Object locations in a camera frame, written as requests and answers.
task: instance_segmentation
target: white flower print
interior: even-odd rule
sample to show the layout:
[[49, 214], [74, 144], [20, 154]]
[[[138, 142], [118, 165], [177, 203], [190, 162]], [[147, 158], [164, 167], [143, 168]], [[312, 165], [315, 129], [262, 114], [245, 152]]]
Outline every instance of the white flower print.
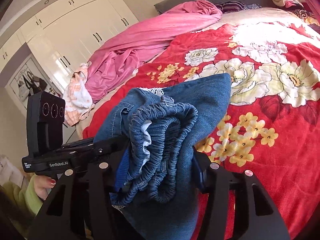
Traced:
[[231, 105], [250, 105], [257, 98], [266, 96], [269, 91], [265, 83], [271, 81], [271, 74], [260, 69], [255, 70], [254, 63], [242, 63], [238, 58], [206, 65], [199, 75], [194, 75], [185, 81], [220, 73], [229, 73], [231, 76]]
[[267, 95], [279, 95], [284, 104], [299, 107], [304, 106], [307, 100], [318, 101], [320, 98], [320, 88], [313, 90], [313, 86], [320, 82], [320, 73], [310, 61], [304, 59], [300, 66], [295, 62], [283, 65], [269, 63], [263, 64], [259, 69], [272, 76], [267, 84]]
[[237, 56], [249, 56], [256, 62], [271, 63], [272, 60], [279, 64], [284, 64], [288, 60], [283, 53], [288, 53], [286, 45], [277, 43], [276, 41], [265, 41], [261, 44], [251, 42], [250, 45], [241, 44], [242, 47], [237, 47], [232, 50], [232, 53]]
[[218, 54], [217, 48], [208, 49], [195, 49], [189, 51], [185, 56], [185, 65], [192, 67], [198, 66], [203, 62], [213, 61], [214, 57]]

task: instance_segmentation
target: human hand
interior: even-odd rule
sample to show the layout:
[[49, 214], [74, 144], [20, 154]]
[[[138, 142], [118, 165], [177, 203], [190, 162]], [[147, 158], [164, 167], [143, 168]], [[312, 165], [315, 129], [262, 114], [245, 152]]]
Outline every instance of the human hand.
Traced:
[[48, 196], [47, 188], [53, 188], [56, 185], [56, 181], [47, 176], [38, 176], [35, 175], [34, 180], [34, 189], [39, 198], [45, 200]]

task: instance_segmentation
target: pink floral cloth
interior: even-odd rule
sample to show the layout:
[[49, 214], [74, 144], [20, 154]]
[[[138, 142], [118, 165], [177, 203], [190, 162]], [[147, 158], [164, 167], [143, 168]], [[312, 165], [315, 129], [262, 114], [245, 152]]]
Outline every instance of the pink floral cloth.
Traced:
[[69, 85], [63, 93], [63, 99], [66, 102], [65, 120], [72, 126], [80, 120], [84, 120], [89, 111], [94, 107], [92, 98], [85, 88], [88, 77], [89, 63], [82, 63], [79, 69], [73, 74]]
[[206, 0], [185, 2], [111, 38], [89, 59], [92, 65], [85, 86], [93, 101], [102, 99], [134, 69], [164, 51], [177, 35], [206, 28], [221, 16], [222, 12]]

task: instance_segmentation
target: silver screw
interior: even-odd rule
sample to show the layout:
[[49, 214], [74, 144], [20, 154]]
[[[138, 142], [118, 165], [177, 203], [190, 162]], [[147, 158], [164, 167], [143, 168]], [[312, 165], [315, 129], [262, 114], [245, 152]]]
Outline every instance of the silver screw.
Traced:
[[100, 163], [100, 164], [99, 164], [99, 168], [100, 168], [100, 169], [106, 169], [106, 168], [108, 168], [108, 166], [109, 166], [108, 163]]
[[246, 170], [246, 171], [244, 172], [244, 174], [247, 175], [248, 177], [253, 176], [253, 172], [250, 171], [250, 170]]
[[66, 176], [70, 176], [70, 175], [72, 175], [73, 174], [73, 170], [66, 170], [65, 172], [64, 172], [64, 174], [66, 175]]
[[211, 169], [217, 170], [217, 169], [219, 169], [219, 167], [220, 167], [220, 166], [219, 166], [219, 164], [217, 164], [217, 163], [211, 163], [211, 164], [210, 164], [210, 168], [211, 168]]

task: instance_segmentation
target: fingernail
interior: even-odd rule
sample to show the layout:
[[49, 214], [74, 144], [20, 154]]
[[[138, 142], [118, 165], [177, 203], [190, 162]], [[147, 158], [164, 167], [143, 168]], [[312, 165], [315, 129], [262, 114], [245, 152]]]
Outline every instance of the fingernail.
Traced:
[[54, 186], [54, 185], [56, 185], [56, 181], [55, 181], [54, 179], [50, 179], [50, 184], [51, 184], [52, 186]]

